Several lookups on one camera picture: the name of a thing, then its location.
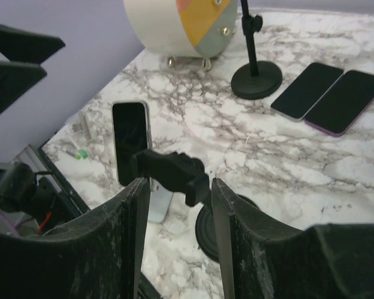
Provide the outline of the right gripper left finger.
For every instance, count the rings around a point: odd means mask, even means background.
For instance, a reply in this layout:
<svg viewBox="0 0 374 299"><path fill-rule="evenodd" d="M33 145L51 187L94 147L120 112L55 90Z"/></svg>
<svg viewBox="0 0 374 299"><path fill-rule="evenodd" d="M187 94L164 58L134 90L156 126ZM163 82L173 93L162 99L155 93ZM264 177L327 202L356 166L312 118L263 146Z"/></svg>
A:
<svg viewBox="0 0 374 299"><path fill-rule="evenodd" d="M149 205L138 178L43 235L0 233L0 298L136 298Z"/></svg>

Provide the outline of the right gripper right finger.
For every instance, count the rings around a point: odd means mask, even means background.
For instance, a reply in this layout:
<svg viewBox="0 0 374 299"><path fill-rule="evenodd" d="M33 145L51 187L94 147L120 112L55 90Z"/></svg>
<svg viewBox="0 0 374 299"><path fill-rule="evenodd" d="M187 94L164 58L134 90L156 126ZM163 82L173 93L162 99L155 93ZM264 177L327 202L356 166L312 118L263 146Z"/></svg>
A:
<svg viewBox="0 0 374 299"><path fill-rule="evenodd" d="M212 181L226 298L374 298L374 224L299 230Z"/></svg>

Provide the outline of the black phone stand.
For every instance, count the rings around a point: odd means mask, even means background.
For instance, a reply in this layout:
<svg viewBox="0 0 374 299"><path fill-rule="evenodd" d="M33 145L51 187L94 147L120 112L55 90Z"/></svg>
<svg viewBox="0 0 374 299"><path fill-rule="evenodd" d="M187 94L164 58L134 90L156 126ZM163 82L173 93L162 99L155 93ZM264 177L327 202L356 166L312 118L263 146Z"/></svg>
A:
<svg viewBox="0 0 374 299"><path fill-rule="evenodd" d="M144 149L131 157L130 165L134 176L155 179L165 189L184 194L187 206L203 204L195 223L196 240L208 258L219 262L210 181L203 162L185 153Z"/></svg>
<svg viewBox="0 0 374 299"><path fill-rule="evenodd" d="M282 71L273 62L257 60L254 34L262 29L263 19L260 15L250 15L247 1L241 1L241 8L249 63L236 70L231 79L231 90L241 99L260 100L272 95L281 86Z"/></svg>

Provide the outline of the purple edged black phone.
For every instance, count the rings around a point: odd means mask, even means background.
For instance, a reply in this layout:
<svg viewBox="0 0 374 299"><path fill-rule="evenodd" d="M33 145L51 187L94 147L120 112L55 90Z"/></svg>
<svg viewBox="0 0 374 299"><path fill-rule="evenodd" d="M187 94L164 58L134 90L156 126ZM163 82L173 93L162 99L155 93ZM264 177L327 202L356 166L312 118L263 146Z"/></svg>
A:
<svg viewBox="0 0 374 299"><path fill-rule="evenodd" d="M328 135L342 136L374 100L374 75L349 70L306 114L306 124Z"/></svg>

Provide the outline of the silver edged black phone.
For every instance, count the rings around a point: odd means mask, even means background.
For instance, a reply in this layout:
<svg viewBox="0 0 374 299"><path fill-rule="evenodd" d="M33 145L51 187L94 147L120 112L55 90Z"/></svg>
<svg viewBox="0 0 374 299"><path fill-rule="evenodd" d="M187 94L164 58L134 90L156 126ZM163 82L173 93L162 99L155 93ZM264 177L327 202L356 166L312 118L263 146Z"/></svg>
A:
<svg viewBox="0 0 374 299"><path fill-rule="evenodd" d="M342 75L341 68L312 62L272 102L271 109L292 121L301 121Z"/></svg>

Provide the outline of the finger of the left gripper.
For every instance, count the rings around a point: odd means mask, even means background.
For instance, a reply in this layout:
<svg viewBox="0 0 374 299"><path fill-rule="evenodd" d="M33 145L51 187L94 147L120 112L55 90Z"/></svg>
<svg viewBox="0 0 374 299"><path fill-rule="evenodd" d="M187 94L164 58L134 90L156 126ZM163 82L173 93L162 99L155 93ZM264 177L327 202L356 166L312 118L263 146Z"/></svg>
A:
<svg viewBox="0 0 374 299"><path fill-rule="evenodd" d="M46 75L38 64L0 61L0 114Z"/></svg>
<svg viewBox="0 0 374 299"><path fill-rule="evenodd" d="M64 47L59 37L0 24L0 53L10 61L42 64Z"/></svg>

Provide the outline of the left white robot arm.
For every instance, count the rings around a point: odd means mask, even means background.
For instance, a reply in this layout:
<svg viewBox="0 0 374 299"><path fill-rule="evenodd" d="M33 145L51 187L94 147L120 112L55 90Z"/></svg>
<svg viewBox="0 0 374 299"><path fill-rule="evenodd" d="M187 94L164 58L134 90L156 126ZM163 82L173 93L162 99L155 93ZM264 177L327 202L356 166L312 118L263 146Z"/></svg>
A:
<svg viewBox="0 0 374 299"><path fill-rule="evenodd" d="M42 63L63 47L59 37L0 24L0 53L6 58L0 60L0 114L47 75ZM18 235L19 225L5 213L30 215L41 234L88 211L42 150L30 152L42 163L42 170L34 171L23 162L0 163L0 217L13 235Z"/></svg>

